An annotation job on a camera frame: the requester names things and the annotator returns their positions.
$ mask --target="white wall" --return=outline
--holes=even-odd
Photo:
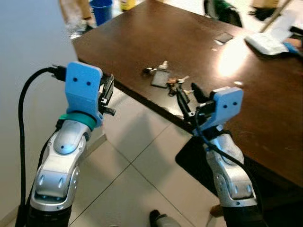
[[[77,60],[56,0],[0,1],[0,220],[19,204],[18,98],[25,81],[51,64]],[[65,113],[64,83],[45,74],[25,101],[27,192],[40,149]],[[90,142],[101,134],[96,130]]]

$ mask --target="metal key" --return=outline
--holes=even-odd
[[[189,90],[189,91],[187,91],[187,90],[183,90],[183,92],[185,93],[185,94],[190,94],[190,93],[193,93],[194,92],[194,90]]]
[[[176,83],[177,83],[176,78],[169,78],[168,81],[167,81],[167,84],[171,85],[172,87],[175,86]]]
[[[177,79],[178,84],[183,84],[186,79],[188,79],[189,76],[183,77],[182,79]]]

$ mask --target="tile floor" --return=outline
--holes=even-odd
[[[247,15],[251,0],[229,2],[238,7],[246,29],[260,30],[263,22]],[[202,0],[166,3],[204,13]],[[300,11],[303,1],[294,0],[288,9]],[[114,0],[113,16],[119,14],[119,0]],[[209,217],[218,199],[174,160],[190,135],[117,89],[110,106],[117,113],[105,117],[108,141],[80,167],[71,226],[148,227],[153,209],[167,213],[182,227],[226,226],[223,218]]]

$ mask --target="grout line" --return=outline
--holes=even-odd
[[[88,209],[88,207],[90,207],[91,206],[91,204],[93,204],[94,203],[94,201],[96,201],[99,197],[100,197],[100,195],[102,195],[102,193],[103,192],[105,192],[105,190],[107,189],[107,188],[109,188],[113,183],[114,183],[114,181],[129,167],[131,165],[131,163],[130,164],[128,164],[127,165],[127,167],[124,169],[124,170],[122,170],[121,171],[121,173],[119,173],[118,174],[118,176],[75,218],[75,220],[74,221],[72,221],[70,224],[69,224],[69,226],[71,226],[83,213],[84,213],[84,211],[86,211],[87,209]]]
[[[111,142],[110,139],[107,138],[108,142],[113,146],[113,148],[120,154],[122,155],[129,163],[133,163],[155,140],[158,136],[160,136],[164,130],[166,130],[172,123],[169,123],[135,158],[133,161],[128,160],[128,158],[117,148],[115,147]]]
[[[165,197],[165,195],[163,195],[163,193],[162,192],[160,192],[160,190],[158,189],[158,188],[156,188],[156,186],[152,183],[152,182],[150,182],[133,164],[131,164],[131,166],[133,167],[133,168],[135,168],[137,171],[138,171],[138,173],[148,182],[148,183],[150,183],[150,185],[152,186],[152,187],[154,187],[164,198],[165,198],[165,200],[167,201],[167,202],[169,202],[169,204],[170,205],[172,205],[192,226],[194,226],[194,227],[196,227],[185,215],[183,215],[182,213],[181,213],[181,211],[180,210],[178,210],[178,208],[177,207],[175,207],[175,205],[174,204],[172,204],[172,202],[170,202],[169,200],[168,200],[168,198],[166,198]]]
[[[157,139],[157,137],[158,136],[160,136],[163,132],[164,132],[164,130],[166,130],[170,125],[171,125],[172,123],[169,123],[138,155],[137,155],[137,157],[133,160],[133,161],[131,161],[130,163],[132,164],[156,139]]]

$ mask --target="cable connector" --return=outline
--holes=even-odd
[[[66,68],[64,66],[53,65],[49,67],[49,72],[53,74],[53,77],[57,80],[65,82],[66,79]]]

